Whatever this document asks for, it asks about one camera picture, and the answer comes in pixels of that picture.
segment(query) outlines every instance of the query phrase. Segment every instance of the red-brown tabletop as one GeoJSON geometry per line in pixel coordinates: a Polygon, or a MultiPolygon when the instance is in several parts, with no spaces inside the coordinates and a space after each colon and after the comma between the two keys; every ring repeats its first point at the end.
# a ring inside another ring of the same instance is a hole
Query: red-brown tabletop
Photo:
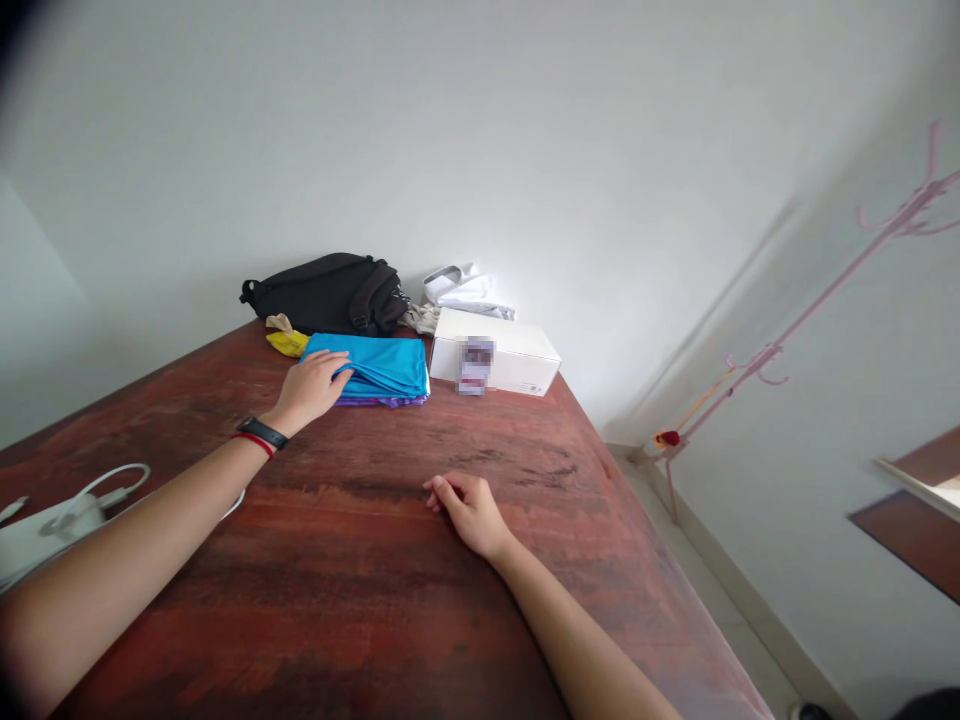
{"type": "MultiPolygon", "coordinates": [[[[137,496],[155,490],[271,406],[294,361],[265,334],[245,325],[0,452],[0,506],[130,462],[153,469],[137,496]]],[[[432,390],[298,435],[59,712],[565,717],[506,587],[424,508],[421,483],[457,468],[684,717],[771,717],[562,377],[544,398],[432,390]]]]}

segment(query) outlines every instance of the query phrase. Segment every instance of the white bag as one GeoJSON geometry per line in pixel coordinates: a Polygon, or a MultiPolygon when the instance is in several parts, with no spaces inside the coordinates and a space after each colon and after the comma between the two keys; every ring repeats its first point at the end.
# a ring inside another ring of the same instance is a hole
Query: white bag
{"type": "Polygon", "coordinates": [[[423,280],[427,300],[439,307],[488,315],[501,320],[516,320],[512,307],[498,302],[493,294],[493,278],[483,275],[473,263],[448,265],[423,280]]]}

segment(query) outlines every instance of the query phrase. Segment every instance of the black wristband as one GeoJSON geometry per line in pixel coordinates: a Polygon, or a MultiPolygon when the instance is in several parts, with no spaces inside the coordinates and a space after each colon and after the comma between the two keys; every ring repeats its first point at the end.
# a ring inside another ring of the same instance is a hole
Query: black wristband
{"type": "Polygon", "coordinates": [[[269,425],[264,425],[255,417],[248,417],[242,423],[237,425],[237,431],[255,435],[261,440],[273,445],[277,450],[283,450],[287,446],[287,443],[290,442],[286,435],[278,433],[269,425]]]}

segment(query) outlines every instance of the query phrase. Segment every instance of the cardboard box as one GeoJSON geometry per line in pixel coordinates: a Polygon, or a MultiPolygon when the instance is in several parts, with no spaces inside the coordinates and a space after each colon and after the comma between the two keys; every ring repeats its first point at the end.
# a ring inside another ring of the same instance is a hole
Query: cardboard box
{"type": "Polygon", "coordinates": [[[443,308],[430,355],[430,377],[457,381],[460,342],[467,337],[496,343],[490,388],[543,397],[560,369],[560,356],[536,325],[443,308]]]}

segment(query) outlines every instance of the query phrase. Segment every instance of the black backpack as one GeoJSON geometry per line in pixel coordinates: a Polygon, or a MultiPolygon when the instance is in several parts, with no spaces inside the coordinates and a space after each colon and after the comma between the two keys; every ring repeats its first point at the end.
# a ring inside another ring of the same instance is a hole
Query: black backpack
{"type": "Polygon", "coordinates": [[[240,302],[258,317],[285,313],[295,330],[390,335],[407,311],[397,271],[386,260],[333,253],[268,277],[247,280],[240,302]]]}

